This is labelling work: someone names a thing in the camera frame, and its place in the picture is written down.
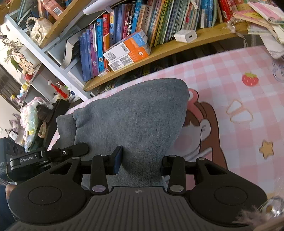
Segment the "blue and white box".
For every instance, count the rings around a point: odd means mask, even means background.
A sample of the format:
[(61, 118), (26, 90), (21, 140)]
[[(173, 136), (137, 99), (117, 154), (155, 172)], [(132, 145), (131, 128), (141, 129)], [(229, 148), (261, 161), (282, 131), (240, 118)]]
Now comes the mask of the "blue and white box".
[(103, 56), (110, 63), (121, 56), (132, 52), (136, 48), (146, 45), (147, 41), (148, 37), (141, 29), (111, 46), (106, 52), (103, 53)]

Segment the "white grey shelf frame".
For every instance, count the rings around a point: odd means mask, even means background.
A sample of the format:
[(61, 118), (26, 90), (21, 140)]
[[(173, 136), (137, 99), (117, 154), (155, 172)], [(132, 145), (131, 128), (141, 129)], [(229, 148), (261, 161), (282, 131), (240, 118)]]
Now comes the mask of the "white grey shelf frame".
[(40, 62), (48, 68), (59, 80), (68, 86), (81, 100), (87, 101), (91, 98), (91, 93), (83, 90), (72, 78), (64, 72), (32, 39), (14, 22), (12, 14), (7, 14), (4, 17), (4, 23), (15, 33), (16, 37), (29, 49)]

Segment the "pink checkered cartoon table mat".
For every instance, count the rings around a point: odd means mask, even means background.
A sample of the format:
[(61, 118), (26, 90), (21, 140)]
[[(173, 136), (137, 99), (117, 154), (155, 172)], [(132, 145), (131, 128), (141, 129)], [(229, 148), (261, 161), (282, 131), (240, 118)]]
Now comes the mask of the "pink checkered cartoon table mat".
[(166, 155), (204, 157), (283, 195), (283, 61), (262, 46), (232, 50), (133, 80), (70, 109), (154, 79), (183, 80), (189, 92), (180, 134)]

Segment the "orange and white box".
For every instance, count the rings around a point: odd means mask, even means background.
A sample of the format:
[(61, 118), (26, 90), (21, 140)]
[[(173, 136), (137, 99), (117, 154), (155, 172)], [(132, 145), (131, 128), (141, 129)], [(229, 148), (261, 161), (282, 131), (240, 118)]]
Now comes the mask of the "orange and white box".
[(123, 69), (124, 67), (129, 66), (130, 64), (136, 63), (140, 60), (143, 60), (149, 57), (151, 53), (151, 48), (149, 45), (144, 45), (139, 48), (134, 49), (133, 51), (129, 52), (121, 56), (120, 58), (116, 59), (113, 62), (110, 62), (108, 66), (114, 71), (118, 71)]

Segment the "white quilted small bag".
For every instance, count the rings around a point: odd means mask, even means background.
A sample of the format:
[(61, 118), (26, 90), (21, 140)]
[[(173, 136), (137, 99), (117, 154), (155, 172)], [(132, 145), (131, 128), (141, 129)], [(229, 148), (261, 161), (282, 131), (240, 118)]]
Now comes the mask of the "white quilted small bag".
[[(32, 29), (29, 27), (29, 21), (34, 21), (34, 26)], [(38, 45), (40, 46), (43, 40), (46, 38), (47, 34), (53, 27), (53, 24), (46, 18), (40, 17), (29, 17), (26, 20), (27, 29), (29, 30), (30, 34), (29, 37)]]

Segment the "white power adapter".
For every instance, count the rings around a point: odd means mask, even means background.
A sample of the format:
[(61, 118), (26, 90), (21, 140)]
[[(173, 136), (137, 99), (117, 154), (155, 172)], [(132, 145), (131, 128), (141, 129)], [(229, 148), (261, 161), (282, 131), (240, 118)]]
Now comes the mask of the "white power adapter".
[(191, 43), (197, 39), (197, 34), (195, 30), (182, 29), (174, 34), (174, 38), (177, 42)]

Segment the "grey knit garment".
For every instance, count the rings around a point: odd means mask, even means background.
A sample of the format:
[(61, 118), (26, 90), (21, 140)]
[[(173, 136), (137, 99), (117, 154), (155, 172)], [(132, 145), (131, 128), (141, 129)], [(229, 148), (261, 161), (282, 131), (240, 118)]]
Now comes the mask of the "grey knit garment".
[(188, 87), (180, 79), (133, 85), (57, 117), (60, 137), (53, 147), (86, 143), (86, 161), (122, 146), (122, 164), (117, 175), (107, 176), (109, 187), (164, 186), (161, 161), (180, 134), (188, 100)]

